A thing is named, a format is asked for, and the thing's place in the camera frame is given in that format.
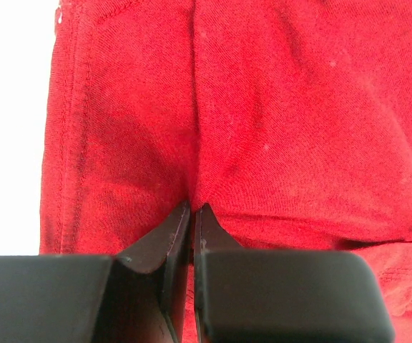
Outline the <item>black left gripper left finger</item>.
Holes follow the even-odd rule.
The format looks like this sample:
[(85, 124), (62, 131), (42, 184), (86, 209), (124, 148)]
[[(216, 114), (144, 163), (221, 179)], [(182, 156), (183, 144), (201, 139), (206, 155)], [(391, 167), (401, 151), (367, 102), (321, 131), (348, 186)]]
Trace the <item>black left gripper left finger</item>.
[(0, 342), (180, 342), (190, 215), (116, 255), (0, 256)]

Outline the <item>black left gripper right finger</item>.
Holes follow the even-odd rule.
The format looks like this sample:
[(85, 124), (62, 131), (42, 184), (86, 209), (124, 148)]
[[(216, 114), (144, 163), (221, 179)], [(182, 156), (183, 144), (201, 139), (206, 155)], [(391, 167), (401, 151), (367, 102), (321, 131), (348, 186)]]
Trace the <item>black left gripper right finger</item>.
[(204, 205), (195, 215), (200, 342), (393, 342), (377, 279), (356, 254), (242, 247)]

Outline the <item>dark red t shirt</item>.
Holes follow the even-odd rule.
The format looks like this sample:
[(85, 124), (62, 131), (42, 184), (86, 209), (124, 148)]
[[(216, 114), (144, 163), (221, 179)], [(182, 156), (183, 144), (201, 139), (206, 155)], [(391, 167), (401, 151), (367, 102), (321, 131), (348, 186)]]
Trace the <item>dark red t shirt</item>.
[(61, 1), (40, 250), (182, 200), (242, 245), (351, 250), (412, 342), (412, 1)]

